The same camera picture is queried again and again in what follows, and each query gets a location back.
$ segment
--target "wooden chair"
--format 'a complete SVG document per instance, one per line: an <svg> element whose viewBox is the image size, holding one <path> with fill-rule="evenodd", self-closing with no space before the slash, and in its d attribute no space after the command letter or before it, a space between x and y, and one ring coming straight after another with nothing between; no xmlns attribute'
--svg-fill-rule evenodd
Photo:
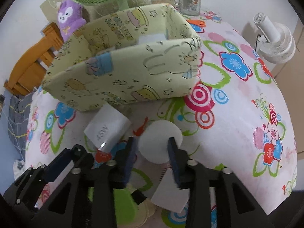
<svg viewBox="0 0 304 228"><path fill-rule="evenodd" d="M63 39L57 25L52 22L42 30L44 37L31 48L29 48L14 66L9 80L4 87L14 95L27 95L34 87L39 87L46 70L39 64L38 59L48 67L54 59L51 50L59 50L63 45Z"/></svg>

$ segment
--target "purple stuffed toy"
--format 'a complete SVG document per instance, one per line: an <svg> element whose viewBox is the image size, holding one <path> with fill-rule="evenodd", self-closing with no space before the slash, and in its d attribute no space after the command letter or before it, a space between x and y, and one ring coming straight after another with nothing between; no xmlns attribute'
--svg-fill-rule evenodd
<svg viewBox="0 0 304 228"><path fill-rule="evenodd" d="M82 18L82 6L72 0L65 0L58 11L60 33L64 41L67 41L74 31L86 24Z"/></svg>

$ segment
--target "floral tablecloth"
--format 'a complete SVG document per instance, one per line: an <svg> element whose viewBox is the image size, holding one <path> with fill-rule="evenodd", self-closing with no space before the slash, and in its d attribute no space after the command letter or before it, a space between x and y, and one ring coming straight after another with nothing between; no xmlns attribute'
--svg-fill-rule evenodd
<svg viewBox="0 0 304 228"><path fill-rule="evenodd" d="M295 187L297 155L294 132L284 98L259 55L228 23L211 11L191 19L202 39L200 82L192 95L128 105L132 122L124 140L109 154L97 152L83 131L96 112L78 112L41 88L34 94L28 124L26 167L49 164L64 148L84 145L98 167L140 136L153 121L165 119L182 131L182 149L206 167L227 166L253 194L267 214ZM206 27L200 27L201 21ZM192 78L191 70L185 78ZM154 165L138 151L131 184L151 198L167 164ZM49 183L38 204L45 202L60 180ZM143 227L183 227L180 214L158 209ZM212 227L216 227L212 206Z"/></svg>

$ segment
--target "fabric box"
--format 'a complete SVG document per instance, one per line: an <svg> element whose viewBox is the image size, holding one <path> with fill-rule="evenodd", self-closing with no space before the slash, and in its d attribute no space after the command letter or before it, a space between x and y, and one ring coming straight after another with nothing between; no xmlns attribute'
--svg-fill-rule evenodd
<svg viewBox="0 0 304 228"><path fill-rule="evenodd" d="M167 40L137 45L142 35ZM43 89L80 111L188 95L195 84L201 40L170 5L113 13L75 31L61 47Z"/></svg>

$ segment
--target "orange handle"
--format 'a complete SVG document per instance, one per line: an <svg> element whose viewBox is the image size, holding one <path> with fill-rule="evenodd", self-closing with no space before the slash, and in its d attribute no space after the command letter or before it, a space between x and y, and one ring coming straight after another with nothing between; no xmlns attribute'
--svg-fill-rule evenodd
<svg viewBox="0 0 304 228"><path fill-rule="evenodd" d="M199 21L199 20L186 20L188 23L197 25L199 27L205 27L206 23L204 21Z"/></svg>

